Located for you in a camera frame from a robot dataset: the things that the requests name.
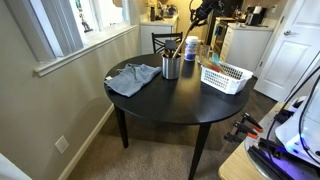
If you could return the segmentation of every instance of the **desk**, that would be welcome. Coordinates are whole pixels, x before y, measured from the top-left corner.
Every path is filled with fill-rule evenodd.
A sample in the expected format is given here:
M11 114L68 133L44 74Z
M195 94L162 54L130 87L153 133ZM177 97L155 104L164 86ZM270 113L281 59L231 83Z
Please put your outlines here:
M270 112L279 111L283 103L277 103ZM220 166L219 176L221 179L245 179L260 180L266 179L253 165L245 149L244 141L229 156L229 158Z
M161 67L162 57L160 54L149 54L125 60L114 66L107 76L117 75L116 70L123 69L127 63ZM109 91L105 85L106 93L115 106L123 146L127 148L129 145L125 112L142 121L199 125L189 173L189 179L193 179L211 124L236 114L249 98L247 88L236 95L227 95L201 83L200 75L200 65L194 61L184 61L182 57L178 79L167 80L159 73L130 98Z

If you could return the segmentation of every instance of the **refrigerator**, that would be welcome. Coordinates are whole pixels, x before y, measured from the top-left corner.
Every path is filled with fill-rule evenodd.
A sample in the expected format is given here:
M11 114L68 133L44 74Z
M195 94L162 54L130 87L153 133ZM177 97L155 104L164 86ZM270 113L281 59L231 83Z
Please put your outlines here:
M238 8L241 9L243 0L224 0L225 10L223 14L218 11L212 11L207 18L207 25L203 26L201 39L205 44L210 45L212 36L214 35L214 25L216 17L232 17L233 12Z

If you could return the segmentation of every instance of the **round black table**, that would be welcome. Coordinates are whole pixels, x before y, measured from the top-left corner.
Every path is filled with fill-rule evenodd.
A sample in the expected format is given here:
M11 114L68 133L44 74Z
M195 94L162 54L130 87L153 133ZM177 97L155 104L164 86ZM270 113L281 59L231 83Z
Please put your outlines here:
M240 111L248 101L249 90L244 88L235 95L227 95L201 82L201 66L197 62L181 58L178 79L165 79L160 72L130 98L104 86L114 104L125 148L129 144L124 112L145 121L200 125L189 174L189 179L193 179L211 123L222 121ZM161 67L162 57L160 54L148 54L130 58L114 66L106 76L116 76L116 70L123 69L127 63Z

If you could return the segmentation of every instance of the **white baseboard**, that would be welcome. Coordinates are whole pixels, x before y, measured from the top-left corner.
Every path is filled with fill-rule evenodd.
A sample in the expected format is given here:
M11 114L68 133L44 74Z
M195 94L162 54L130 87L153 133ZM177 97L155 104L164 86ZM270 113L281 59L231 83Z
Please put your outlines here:
M112 111L114 110L113 104L110 106L110 108L107 110L107 112L103 115L97 126L93 129L93 131L90 133L88 138L84 141L76 155L72 158L72 160L69 162L67 167L63 170L61 175L59 176L58 180L66 180L70 173L72 172L73 168L77 165L78 161L84 154L84 152L87 150L89 145L91 144L92 140L96 137L102 126L105 124L109 116L111 115Z

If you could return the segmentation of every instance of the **window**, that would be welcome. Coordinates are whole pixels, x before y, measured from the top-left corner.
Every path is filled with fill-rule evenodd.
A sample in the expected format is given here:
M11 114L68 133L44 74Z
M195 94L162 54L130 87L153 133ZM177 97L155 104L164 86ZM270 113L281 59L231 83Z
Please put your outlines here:
M65 59L106 40L108 34L130 27L127 0L5 3L40 64Z

